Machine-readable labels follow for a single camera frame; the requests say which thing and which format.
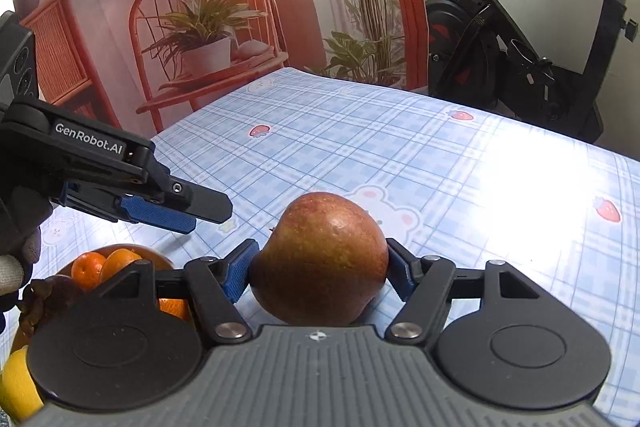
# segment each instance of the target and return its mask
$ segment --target wall mural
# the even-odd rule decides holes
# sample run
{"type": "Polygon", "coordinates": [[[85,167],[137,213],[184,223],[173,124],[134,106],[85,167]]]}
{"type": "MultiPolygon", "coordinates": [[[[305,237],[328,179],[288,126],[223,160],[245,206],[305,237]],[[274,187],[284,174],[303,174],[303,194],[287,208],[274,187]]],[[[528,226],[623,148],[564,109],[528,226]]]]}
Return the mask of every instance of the wall mural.
{"type": "Polygon", "coordinates": [[[14,0],[48,102],[153,136],[283,67],[426,84],[423,0],[14,0]]]}

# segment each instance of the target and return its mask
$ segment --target tangerine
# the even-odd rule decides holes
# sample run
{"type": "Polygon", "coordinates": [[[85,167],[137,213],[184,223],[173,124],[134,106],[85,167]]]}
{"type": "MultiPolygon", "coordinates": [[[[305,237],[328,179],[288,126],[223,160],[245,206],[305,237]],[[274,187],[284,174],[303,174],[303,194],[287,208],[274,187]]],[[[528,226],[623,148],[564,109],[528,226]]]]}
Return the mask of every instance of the tangerine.
{"type": "Polygon", "coordinates": [[[84,291],[91,291],[100,283],[100,272],[106,261],[105,256],[97,252],[85,252],[71,265],[71,278],[84,291]]]}
{"type": "Polygon", "coordinates": [[[184,321],[189,320],[189,305],[184,299],[158,299],[161,312],[169,313],[184,321]]]}
{"type": "Polygon", "coordinates": [[[127,250],[127,248],[120,248],[114,251],[107,257],[107,260],[102,265],[102,270],[100,270],[100,283],[105,282],[128,264],[133,263],[133,261],[139,261],[140,259],[142,259],[142,257],[135,252],[127,250]]]}

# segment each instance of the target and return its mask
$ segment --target gray ribbed surface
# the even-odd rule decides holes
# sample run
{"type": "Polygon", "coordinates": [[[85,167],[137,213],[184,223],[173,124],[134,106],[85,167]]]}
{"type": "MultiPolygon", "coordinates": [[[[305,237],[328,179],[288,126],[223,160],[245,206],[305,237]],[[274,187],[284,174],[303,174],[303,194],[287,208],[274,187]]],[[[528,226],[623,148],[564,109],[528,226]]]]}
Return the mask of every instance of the gray ribbed surface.
{"type": "Polygon", "coordinates": [[[414,347],[371,327],[264,327],[250,343],[219,347],[175,395],[128,413],[87,415],[47,405],[26,427],[604,427],[587,405],[521,415],[459,395],[414,347]]]}

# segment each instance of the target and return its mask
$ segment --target brown bowl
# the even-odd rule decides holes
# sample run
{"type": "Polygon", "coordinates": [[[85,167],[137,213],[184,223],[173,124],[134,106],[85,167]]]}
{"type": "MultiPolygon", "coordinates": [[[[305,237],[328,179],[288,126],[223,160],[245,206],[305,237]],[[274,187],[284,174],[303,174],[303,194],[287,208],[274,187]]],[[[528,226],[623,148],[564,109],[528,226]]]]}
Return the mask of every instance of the brown bowl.
{"type": "MultiPolygon", "coordinates": [[[[141,247],[140,245],[110,245],[108,247],[97,248],[97,253],[102,254],[105,257],[110,256],[111,253],[119,250],[120,248],[126,248],[127,250],[131,250],[137,253],[142,259],[149,259],[153,262],[156,270],[172,270],[174,269],[174,265],[169,261],[164,255],[158,253],[156,250],[147,247],[141,247]]],[[[73,261],[67,264],[62,270],[58,272],[58,275],[68,275],[71,277],[71,266],[73,265],[73,261]]],[[[22,330],[18,328],[15,332],[14,342],[11,345],[11,353],[17,351],[23,346],[26,346],[29,342],[27,341],[27,337],[24,336],[22,330]]]]}

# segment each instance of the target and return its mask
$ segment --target table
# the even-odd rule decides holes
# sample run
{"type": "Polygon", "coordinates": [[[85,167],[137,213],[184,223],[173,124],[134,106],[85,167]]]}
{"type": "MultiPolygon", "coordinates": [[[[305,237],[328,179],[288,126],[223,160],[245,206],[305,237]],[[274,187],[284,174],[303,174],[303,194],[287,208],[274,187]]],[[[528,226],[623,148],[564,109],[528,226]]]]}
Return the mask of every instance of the table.
{"type": "MultiPolygon", "coordinates": [[[[113,243],[153,247],[177,266],[224,256],[248,237],[263,246],[290,201],[326,190],[363,206],[415,255],[460,267],[505,259],[523,271],[609,341],[613,364],[596,406],[622,426],[640,419],[638,162],[493,114],[290,68],[154,141],[174,175],[225,191],[233,218],[183,236],[57,208],[34,277],[113,243]]],[[[370,320],[383,330],[400,307],[387,285],[370,320]]],[[[449,318],[477,307],[456,302],[449,318]]],[[[274,321],[250,292],[238,308],[252,327],[274,321]]]]}

